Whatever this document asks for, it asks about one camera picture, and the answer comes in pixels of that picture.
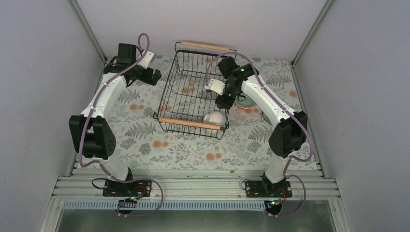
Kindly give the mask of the mint green bowl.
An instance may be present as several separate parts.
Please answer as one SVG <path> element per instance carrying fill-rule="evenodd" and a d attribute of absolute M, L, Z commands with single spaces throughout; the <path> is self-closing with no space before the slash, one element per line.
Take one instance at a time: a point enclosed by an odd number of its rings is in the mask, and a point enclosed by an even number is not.
<path fill-rule="evenodd" d="M 256 105 L 255 101 L 244 93 L 236 96 L 235 104 L 241 109 L 250 109 Z"/>

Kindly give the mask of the black wire dish rack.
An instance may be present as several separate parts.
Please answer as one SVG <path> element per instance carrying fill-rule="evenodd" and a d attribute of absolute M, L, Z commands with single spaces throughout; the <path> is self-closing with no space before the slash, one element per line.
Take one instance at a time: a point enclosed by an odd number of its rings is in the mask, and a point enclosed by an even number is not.
<path fill-rule="evenodd" d="M 174 49 L 154 119 L 165 132 L 221 139 L 229 127 L 229 110 L 217 107 L 218 94 L 205 85 L 207 78 L 225 80 L 213 59 L 221 61 L 218 55 L 230 49 L 190 42 L 176 42 Z M 205 116 L 214 111 L 222 113 L 222 125 L 204 126 Z"/>

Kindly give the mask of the white cylindrical bowl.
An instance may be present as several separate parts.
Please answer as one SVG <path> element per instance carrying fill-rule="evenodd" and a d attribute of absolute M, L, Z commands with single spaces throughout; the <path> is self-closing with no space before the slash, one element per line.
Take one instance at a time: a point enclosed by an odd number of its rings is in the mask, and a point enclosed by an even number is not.
<path fill-rule="evenodd" d="M 261 113 L 261 116 L 262 116 L 263 120 L 264 120 L 266 123 L 268 123 L 269 125 L 272 126 L 272 123 L 271 123 L 270 119 L 268 118 L 268 116 L 267 116 L 264 112 Z"/>

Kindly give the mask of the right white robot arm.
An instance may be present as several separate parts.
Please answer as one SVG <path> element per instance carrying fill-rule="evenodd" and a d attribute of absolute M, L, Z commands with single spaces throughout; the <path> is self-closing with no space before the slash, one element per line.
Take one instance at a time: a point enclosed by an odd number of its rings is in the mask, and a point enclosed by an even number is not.
<path fill-rule="evenodd" d="M 288 107 L 265 85 L 259 72 L 252 64 L 239 66 L 233 57 L 225 57 L 217 67 L 225 79 L 222 91 L 218 91 L 216 105 L 230 109 L 235 98 L 248 95 L 265 113 L 272 124 L 273 132 L 268 144 L 273 152 L 268 168 L 262 176 L 262 191 L 268 197 L 285 189 L 286 171 L 290 162 L 308 138 L 308 116 L 303 111 Z"/>

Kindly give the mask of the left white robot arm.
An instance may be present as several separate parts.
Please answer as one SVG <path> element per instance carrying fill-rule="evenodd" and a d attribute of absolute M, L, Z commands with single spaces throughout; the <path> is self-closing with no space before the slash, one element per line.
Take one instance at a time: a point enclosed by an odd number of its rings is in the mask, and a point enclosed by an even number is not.
<path fill-rule="evenodd" d="M 116 181 L 115 189 L 123 196 L 134 191 L 135 183 L 128 178 L 129 168 L 114 154 L 116 137 L 107 120 L 120 94 L 135 81 L 157 84 L 161 72 L 149 67 L 154 55 L 136 45 L 120 43 L 118 54 L 105 65 L 102 81 L 89 105 L 69 119 L 79 165 L 99 165 L 109 179 Z"/>

